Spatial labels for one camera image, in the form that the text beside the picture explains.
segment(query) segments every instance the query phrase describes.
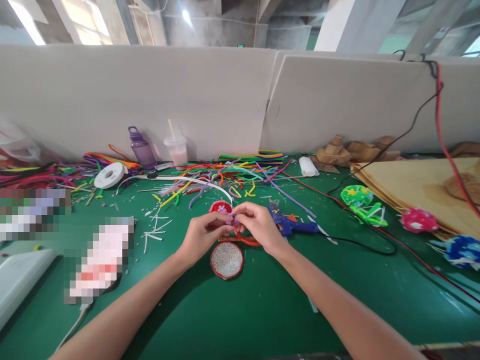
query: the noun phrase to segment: pink pom pom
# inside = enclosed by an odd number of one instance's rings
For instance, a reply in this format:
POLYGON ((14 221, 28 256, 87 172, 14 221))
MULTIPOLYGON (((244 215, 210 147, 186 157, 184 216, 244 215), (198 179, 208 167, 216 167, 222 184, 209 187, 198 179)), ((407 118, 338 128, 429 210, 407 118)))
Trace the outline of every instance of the pink pom pom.
POLYGON ((407 210, 400 219, 403 227, 412 233, 433 232, 439 229, 439 225, 428 211, 412 208, 407 210))

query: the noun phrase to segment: wooden board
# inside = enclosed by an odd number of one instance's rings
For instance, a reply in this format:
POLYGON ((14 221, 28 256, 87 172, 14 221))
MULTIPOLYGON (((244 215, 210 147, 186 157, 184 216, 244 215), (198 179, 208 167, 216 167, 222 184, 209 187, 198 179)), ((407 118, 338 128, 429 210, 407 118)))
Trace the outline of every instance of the wooden board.
MULTIPOLYGON (((456 158, 460 172, 474 172, 478 157, 456 158)), ((352 165, 352 172, 364 164, 352 165)), ((453 175, 446 159, 374 162, 357 176, 376 196, 404 213, 420 208, 437 219, 443 232, 441 239, 467 234, 480 239, 480 221, 466 201, 449 195, 444 181, 453 175)))

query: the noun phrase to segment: bottle cap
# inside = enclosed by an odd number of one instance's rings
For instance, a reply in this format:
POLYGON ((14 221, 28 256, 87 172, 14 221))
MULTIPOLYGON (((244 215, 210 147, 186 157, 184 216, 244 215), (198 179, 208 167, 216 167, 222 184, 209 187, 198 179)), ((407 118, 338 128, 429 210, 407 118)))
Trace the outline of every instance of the bottle cap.
POLYGON ((132 141, 142 141, 144 137, 142 134, 139 132, 136 126, 130 126, 128 128, 128 131, 130 132, 130 140, 132 141))

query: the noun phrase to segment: green work mat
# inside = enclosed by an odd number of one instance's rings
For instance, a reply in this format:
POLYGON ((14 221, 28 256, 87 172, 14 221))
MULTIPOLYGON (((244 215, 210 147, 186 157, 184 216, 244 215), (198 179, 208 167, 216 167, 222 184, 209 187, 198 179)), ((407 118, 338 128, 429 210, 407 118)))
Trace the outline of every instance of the green work mat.
MULTIPOLYGON (((290 176, 299 176, 300 167, 292 164, 287 172, 290 176)), ((341 174, 321 173, 301 180, 326 193, 346 174, 348 171, 342 169, 341 174)), ((128 274, 123 274, 116 289, 95 301, 83 326, 175 252, 192 217, 205 214, 221 197, 226 199, 219 190, 208 189, 191 210, 189 202, 197 193, 183 195, 178 206, 171 201, 158 216, 169 217, 165 223, 173 222, 162 229, 166 231, 160 236, 163 241, 149 239, 144 255, 145 240, 141 236, 151 230, 153 224, 146 213, 157 200, 151 192, 137 191, 164 184, 163 181, 138 180, 122 189, 119 195, 114 195, 113 189, 105 190, 103 199, 93 199, 89 206, 85 206, 86 200, 74 203, 72 214, 59 218, 59 232, 43 233, 38 241, 17 241, 2 249, 13 255, 43 245, 63 255, 56 259, 0 332, 3 359, 46 359, 55 351, 79 316, 79 305, 63 303, 64 289, 69 287, 75 264, 85 254, 93 234, 109 217, 134 216, 138 220, 128 274)), ((391 249, 386 240, 367 230, 331 199, 304 186, 300 189, 302 185, 294 180, 277 184, 316 214, 316 221, 329 235, 356 240, 383 251, 391 249)), ((349 179, 344 183, 345 186, 353 184, 359 182, 349 179)), ((242 196, 245 189, 250 188, 251 185, 244 186, 242 196)), ((338 199, 340 190, 333 194, 338 199)), ((239 201, 268 206, 269 199, 276 200, 284 214, 294 213, 308 221, 305 211, 270 185, 257 182, 253 194, 256 197, 243 197, 239 201)), ((480 297, 480 274, 450 265, 426 245, 433 236, 404 230, 397 214, 387 208, 385 219, 389 225, 385 229, 442 275, 480 297)), ((318 234, 295 234, 289 240, 412 344, 480 340, 479 305, 427 270, 401 246, 397 255, 388 257, 341 240, 335 245, 318 234)), ((217 277, 210 267, 209 251, 166 293, 161 305, 138 331, 124 358, 251 359, 345 352, 327 320, 321 313, 312 311, 307 296, 279 263, 261 247, 243 243, 239 246, 245 263, 237 277, 228 281, 217 277)))

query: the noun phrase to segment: blue glue gun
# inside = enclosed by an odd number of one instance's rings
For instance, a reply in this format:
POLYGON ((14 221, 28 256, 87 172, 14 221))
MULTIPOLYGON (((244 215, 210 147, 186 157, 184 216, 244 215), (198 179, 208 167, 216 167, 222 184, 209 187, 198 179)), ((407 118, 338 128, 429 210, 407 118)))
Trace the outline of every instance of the blue glue gun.
POLYGON ((278 226, 278 230, 280 230, 280 234, 283 237, 292 235, 292 230, 312 234, 316 234, 319 232, 319 227, 316 222, 295 222, 286 218, 280 211, 277 204, 273 201, 270 201, 270 204, 268 204, 268 209, 270 210, 271 217, 273 218, 275 224, 278 226))

